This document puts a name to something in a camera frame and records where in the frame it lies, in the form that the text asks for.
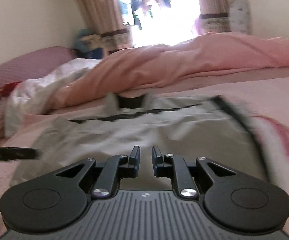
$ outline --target red cloth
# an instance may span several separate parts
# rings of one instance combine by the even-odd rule
[[[5,84],[3,87],[1,87],[0,99],[4,97],[8,97],[19,83],[21,83],[21,81],[8,83],[8,84]]]

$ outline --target pink pillow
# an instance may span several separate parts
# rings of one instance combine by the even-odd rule
[[[12,59],[0,65],[0,88],[7,83],[44,77],[73,58],[68,48],[50,47]]]

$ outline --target round pad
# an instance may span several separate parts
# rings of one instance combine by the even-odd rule
[[[232,193],[231,199],[236,205],[248,209],[262,208],[269,202],[267,194],[255,188],[238,189]]]
[[[206,192],[204,208],[227,228],[266,233],[283,227],[289,216],[289,196],[259,179],[230,176],[218,178]]]
[[[60,195],[51,189],[35,189],[26,193],[23,197],[23,203],[35,210],[48,209],[57,205],[60,201]]]
[[[8,189],[0,199],[3,220],[22,233],[46,233],[81,217],[86,194],[75,180],[39,177]]]

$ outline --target grey ribbed surface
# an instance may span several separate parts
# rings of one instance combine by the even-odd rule
[[[83,219],[49,235],[9,231],[3,240],[286,240],[282,232],[242,236],[214,225],[193,201],[172,191],[120,190],[116,197],[95,201]]]

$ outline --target doorway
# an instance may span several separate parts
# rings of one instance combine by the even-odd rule
[[[200,15],[198,0],[118,0],[135,47],[175,45],[195,38]]]

